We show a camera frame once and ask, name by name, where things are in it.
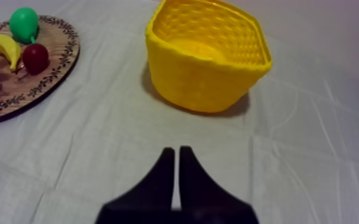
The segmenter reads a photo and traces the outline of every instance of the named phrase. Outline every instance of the plastic fruit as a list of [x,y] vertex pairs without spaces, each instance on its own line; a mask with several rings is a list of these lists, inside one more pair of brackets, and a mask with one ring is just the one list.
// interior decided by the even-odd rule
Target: plastic fruit
[[28,45],[22,53],[22,62],[29,74],[39,74],[49,66],[49,53],[43,45]]
[[11,37],[0,34],[0,54],[5,55],[11,63],[10,69],[15,71],[21,55],[21,48],[18,43]]
[[17,41],[35,43],[38,30],[38,15],[31,8],[19,8],[10,18],[10,31]]

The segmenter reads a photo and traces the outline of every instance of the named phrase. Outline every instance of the wooden plate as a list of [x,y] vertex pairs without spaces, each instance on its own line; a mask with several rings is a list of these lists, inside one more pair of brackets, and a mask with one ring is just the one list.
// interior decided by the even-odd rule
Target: wooden plate
[[[8,21],[0,23],[0,33],[12,36],[8,25]],[[18,115],[20,111],[44,99],[75,66],[79,55],[79,37],[73,26],[66,21],[40,15],[36,43],[47,48],[50,64],[35,76],[25,76],[25,69],[21,69],[18,74],[11,72],[8,60],[0,55],[0,120]]]

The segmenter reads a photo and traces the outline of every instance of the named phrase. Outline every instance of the white wall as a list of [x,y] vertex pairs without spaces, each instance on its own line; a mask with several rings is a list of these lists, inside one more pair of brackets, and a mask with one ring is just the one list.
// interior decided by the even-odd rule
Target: white wall
[[315,51],[359,77],[359,0],[227,0],[266,35]]

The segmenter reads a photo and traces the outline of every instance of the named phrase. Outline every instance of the table surface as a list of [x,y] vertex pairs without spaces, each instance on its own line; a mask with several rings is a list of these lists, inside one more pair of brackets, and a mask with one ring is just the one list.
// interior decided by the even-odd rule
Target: table surface
[[67,80],[0,123],[0,224],[93,223],[163,147],[180,145],[261,223],[359,223],[359,80],[267,36],[274,67],[240,102],[216,116],[177,110],[147,69],[144,29],[157,4],[0,0],[0,21],[30,6],[81,38]]

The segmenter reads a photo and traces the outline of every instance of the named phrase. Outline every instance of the banana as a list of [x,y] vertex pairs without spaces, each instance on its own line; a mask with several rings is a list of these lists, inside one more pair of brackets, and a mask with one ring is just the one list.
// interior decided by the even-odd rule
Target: banana
[[21,56],[21,48],[18,43],[13,38],[0,34],[0,54],[4,54],[11,63],[10,69],[15,71]]

